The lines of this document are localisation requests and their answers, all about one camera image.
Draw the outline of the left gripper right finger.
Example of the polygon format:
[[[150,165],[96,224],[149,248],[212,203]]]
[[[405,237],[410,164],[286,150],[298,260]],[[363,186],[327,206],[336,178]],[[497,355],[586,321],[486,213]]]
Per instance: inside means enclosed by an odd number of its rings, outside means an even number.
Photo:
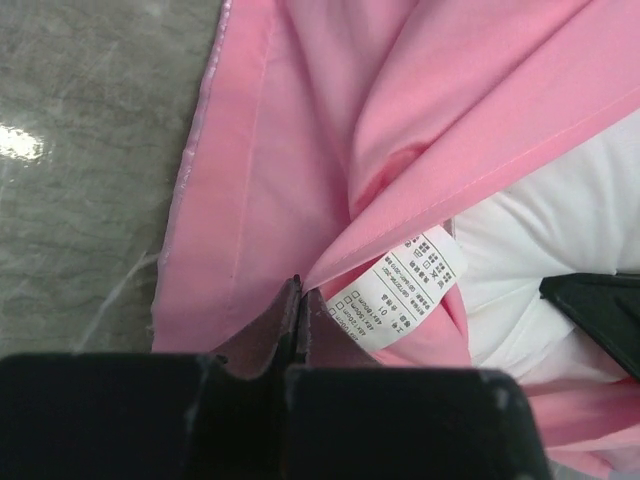
[[[549,478],[529,403],[507,374],[375,366],[316,290],[299,319],[304,361],[286,373],[285,478]]]

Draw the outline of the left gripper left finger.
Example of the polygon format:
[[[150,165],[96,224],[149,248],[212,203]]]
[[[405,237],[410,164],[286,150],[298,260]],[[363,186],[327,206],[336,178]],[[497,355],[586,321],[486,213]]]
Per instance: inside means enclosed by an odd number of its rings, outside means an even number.
[[[5,479],[279,479],[301,300],[205,354],[28,353],[1,362]]]

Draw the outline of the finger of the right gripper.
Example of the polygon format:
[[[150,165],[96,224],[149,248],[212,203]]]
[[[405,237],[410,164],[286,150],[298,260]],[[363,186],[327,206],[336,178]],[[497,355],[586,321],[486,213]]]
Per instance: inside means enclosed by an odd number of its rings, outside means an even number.
[[[542,279],[539,292],[639,378],[639,276],[575,273]]]

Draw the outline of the white pillow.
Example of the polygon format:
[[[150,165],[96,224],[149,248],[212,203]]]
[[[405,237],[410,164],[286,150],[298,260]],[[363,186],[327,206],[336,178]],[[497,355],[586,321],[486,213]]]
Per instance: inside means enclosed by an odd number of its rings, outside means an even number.
[[[639,117],[630,114],[457,215],[472,364],[527,385],[624,370],[539,292],[546,277],[639,269]]]

